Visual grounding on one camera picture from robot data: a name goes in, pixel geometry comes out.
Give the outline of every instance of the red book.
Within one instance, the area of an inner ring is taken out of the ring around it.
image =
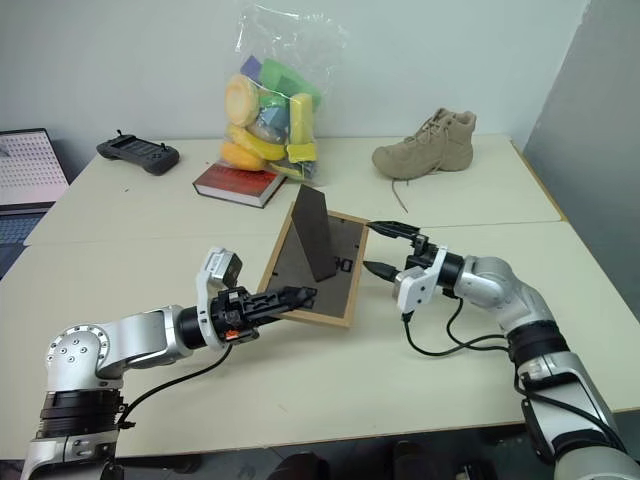
[[[272,172],[249,172],[215,163],[193,182],[200,195],[264,207],[285,176]]]

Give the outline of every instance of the boot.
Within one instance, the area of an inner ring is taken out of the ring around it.
[[[376,148],[373,163],[383,174],[400,180],[418,178],[438,169],[464,170],[473,158],[471,134],[475,128],[473,113],[440,108],[415,135],[395,145]]]

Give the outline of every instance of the table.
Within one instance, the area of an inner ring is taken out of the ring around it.
[[[546,298],[567,341],[614,410],[640,408],[640,384],[621,365],[640,362],[640,325],[566,222],[430,228],[432,241],[460,254],[504,258]],[[50,339],[79,322],[107,322],[168,303],[195,302],[194,276],[208,248],[235,250],[240,280],[258,284],[275,233],[238,233],[43,244],[29,247],[0,283],[0,458],[22,458],[44,400]],[[369,236],[365,258],[401,265],[406,241]],[[282,321],[234,350],[220,369],[173,387],[132,414],[120,455],[167,454],[369,435],[495,425],[522,420],[513,369],[502,352],[445,359],[408,347],[391,287],[363,272],[354,327]],[[419,310],[414,339],[449,345],[441,295]],[[460,337],[495,332],[490,316],[466,306]],[[131,371],[124,395],[201,368],[202,350],[171,367]]]
[[[538,186],[508,137],[473,137],[474,161],[463,172],[438,172],[396,188],[375,170],[371,153],[397,138],[319,140],[319,189],[329,209],[416,226],[557,221],[560,214]],[[169,141],[181,160],[154,177],[139,167],[96,157],[73,182],[27,245],[188,237],[216,233],[275,233],[299,184],[286,182],[264,209],[197,195],[191,183],[218,159],[220,140]]]

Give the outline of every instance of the purple toy block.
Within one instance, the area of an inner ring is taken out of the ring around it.
[[[240,73],[249,77],[257,84],[260,84],[260,70],[262,70],[262,64],[256,57],[251,55],[240,68]]]

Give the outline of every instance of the clear plastic bag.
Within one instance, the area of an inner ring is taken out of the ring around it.
[[[220,155],[237,168],[312,180],[315,114],[331,89],[346,32],[322,14],[256,4],[245,5],[238,26]]]

